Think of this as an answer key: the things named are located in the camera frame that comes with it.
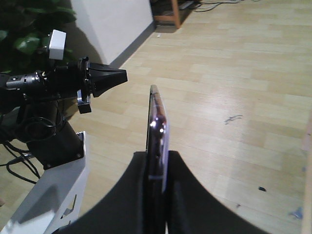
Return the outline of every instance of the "white wall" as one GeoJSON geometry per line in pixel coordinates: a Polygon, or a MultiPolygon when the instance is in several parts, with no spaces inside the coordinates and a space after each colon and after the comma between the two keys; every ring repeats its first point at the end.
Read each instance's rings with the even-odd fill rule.
{"type": "MultiPolygon", "coordinates": [[[[77,27],[105,64],[116,59],[153,21],[149,0],[71,0],[71,4],[77,27]]],[[[74,51],[81,46],[76,44],[74,51]]]]}

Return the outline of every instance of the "black cable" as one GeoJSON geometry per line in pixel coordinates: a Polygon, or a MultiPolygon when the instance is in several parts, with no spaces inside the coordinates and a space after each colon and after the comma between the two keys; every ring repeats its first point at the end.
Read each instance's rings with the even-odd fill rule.
{"type": "MultiPolygon", "coordinates": [[[[15,158],[18,158],[18,156],[16,156],[11,150],[10,148],[4,144],[3,145],[5,147],[5,149],[12,155],[14,156],[15,158]]],[[[28,167],[28,169],[37,177],[37,178],[40,178],[40,175],[39,175],[39,172],[37,170],[37,168],[34,166],[34,164],[27,158],[25,157],[22,153],[20,153],[20,157],[22,157],[24,160],[26,160],[30,165],[28,165],[24,160],[21,161],[26,167],[28,167]]]]}
{"type": "Polygon", "coordinates": [[[23,161],[23,164],[25,164],[25,165],[31,170],[31,172],[32,172],[36,177],[38,177],[38,179],[40,179],[39,172],[38,172],[37,168],[35,167],[35,165],[29,160],[28,157],[26,157],[26,156],[23,154],[23,153],[30,153],[29,150],[22,150],[22,149],[19,149],[19,148],[13,146],[10,142],[6,142],[6,143],[4,144],[4,146],[7,146],[7,147],[9,147],[11,150],[13,150],[13,151],[19,153],[19,155],[22,156],[23,159],[26,160],[34,170],[32,170],[31,168],[29,168],[29,167],[28,167],[28,164],[25,163],[24,161],[23,161]]]}
{"type": "Polygon", "coordinates": [[[34,103],[31,104],[31,108],[32,108],[32,111],[34,114],[34,117],[32,117],[32,118],[36,119],[38,121],[38,123],[42,124],[43,126],[48,127],[48,128],[55,128],[55,131],[56,131],[56,128],[59,126],[62,126],[62,124],[65,122],[64,111],[61,112],[61,110],[59,109],[59,101],[57,101],[57,104],[54,103],[54,105],[57,109],[57,123],[55,123],[54,125],[47,124],[47,123],[43,122],[42,120],[44,120],[46,122],[51,122],[51,120],[44,118],[44,117],[37,116],[33,105],[34,105],[34,103]]]}
{"type": "Polygon", "coordinates": [[[198,7],[196,7],[195,9],[207,9],[208,10],[200,10],[200,11],[197,11],[197,10],[194,10],[194,12],[207,12],[207,11],[211,11],[213,9],[215,9],[217,6],[221,5],[221,4],[234,4],[234,3],[239,3],[241,1],[244,1],[244,0],[224,0],[224,1],[217,1],[217,2],[200,2],[200,5],[198,7]],[[203,7],[203,8],[200,8],[203,4],[215,4],[214,6],[212,7],[203,7]]]}
{"type": "Polygon", "coordinates": [[[0,126],[0,144],[5,143],[8,139],[11,139],[9,131],[0,126]]]}
{"type": "Polygon", "coordinates": [[[192,5],[190,5],[190,6],[188,7],[188,9],[190,9],[190,10],[198,9],[199,7],[202,6],[202,3],[196,1],[196,2],[194,2],[192,5]]]}
{"type": "Polygon", "coordinates": [[[15,152],[22,152],[22,153],[30,153],[29,150],[22,150],[20,148],[15,147],[14,145],[12,145],[9,141],[5,142],[5,145],[7,145],[11,150],[15,151],[15,152]]]}
{"type": "Polygon", "coordinates": [[[22,162],[22,160],[23,160],[23,158],[21,156],[19,156],[19,157],[15,158],[15,159],[5,163],[5,164],[0,164],[0,167],[6,166],[6,165],[8,165],[8,163],[10,163],[10,165],[13,165],[13,164],[22,162]]]}
{"type": "Polygon", "coordinates": [[[208,10],[204,10],[204,11],[195,11],[195,12],[207,12],[207,11],[211,11],[213,9],[215,9],[217,6],[221,5],[222,3],[215,3],[214,6],[212,6],[211,8],[209,8],[208,10]]]}
{"type": "Polygon", "coordinates": [[[21,175],[15,173],[15,172],[13,172],[13,171],[10,169],[10,162],[8,162],[8,164],[6,165],[6,169],[7,169],[7,171],[8,171],[10,174],[16,176],[17,178],[20,178],[20,179],[22,179],[22,180],[25,180],[25,181],[27,181],[27,182],[29,182],[29,183],[36,184],[35,181],[33,181],[33,180],[31,180],[31,179],[27,179],[27,178],[25,178],[25,177],[23,177],[23,176],[21,176],[21,175]]]}

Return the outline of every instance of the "plant leaf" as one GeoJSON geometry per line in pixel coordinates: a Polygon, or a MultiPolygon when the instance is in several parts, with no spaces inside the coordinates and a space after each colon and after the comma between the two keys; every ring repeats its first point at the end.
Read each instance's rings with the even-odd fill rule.
{"type": "Polygon", "coordinates": [[[7,31],[0,30],[0,41],[2,41],[3,39],[5,39],[7,35],[8,35],[8,32],[7,32],[7,31]]]}
{"type": "Polygon", "coordinates": [[[18,38],[14,42],[14,47],[24,54],[32,55],[37,49],[39,43],[40,39],[37,38],[35,34],[30,33],[24,38],[18,38]]]}
{"type": "Polygon", "coordinates": [[[67,13],[72,14],[72,15],[76,14],[76,12],[74,10],[67,8],[67,7],[62,7],[62,6],[58,6],[55,11],[67,12],[67,13]]]}
{"type": "Polygon", "coordinates": [[[0,73],[10,73],[10,72],[11,72],[11,70],[0,72],[0,73]]]}
{"type": "Polygon", "coordinates": [[[47,13],[45,9],[42,8],[33,8],[33,7],[27,7],[25,10],[33,12],[33,13],[47,13]]]}

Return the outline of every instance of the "green plant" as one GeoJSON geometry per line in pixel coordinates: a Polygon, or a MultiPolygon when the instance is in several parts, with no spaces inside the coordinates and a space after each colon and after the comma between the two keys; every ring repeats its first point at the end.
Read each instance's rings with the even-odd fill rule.
{"type": "MultiPolygon", "coordinates": [[[[0,0],[0,72],[48,70],[48,34],[75,20],[75,12],[61,0],[0,0]]],[[[72,59],[66,48],[62,63],[72,59]]]]}

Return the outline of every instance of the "wooden floor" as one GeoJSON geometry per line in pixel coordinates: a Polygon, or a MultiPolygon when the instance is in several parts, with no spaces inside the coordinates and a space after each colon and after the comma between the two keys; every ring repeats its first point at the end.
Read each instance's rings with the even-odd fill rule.
{"type": "MultiPolygon", "coordinates": [[[[129,82],[71,120],[91,142],[82,213],[117,182],[133,152],[145,149],[149,87],[156,84],[171,122],[170,149],[205,188],[266,231],[300,233],[301,220],[289,213],[302,206],[305,185],[307,153],[300,148],[312,108],[311,2],[224,4],[193,12],[173,29],[158,27],[123,65],[129,82]]],[[[2,153],[1,163],[8,158],[2,153]]],[[[1,170],[2,227],[32,186],[1,170]]]]}

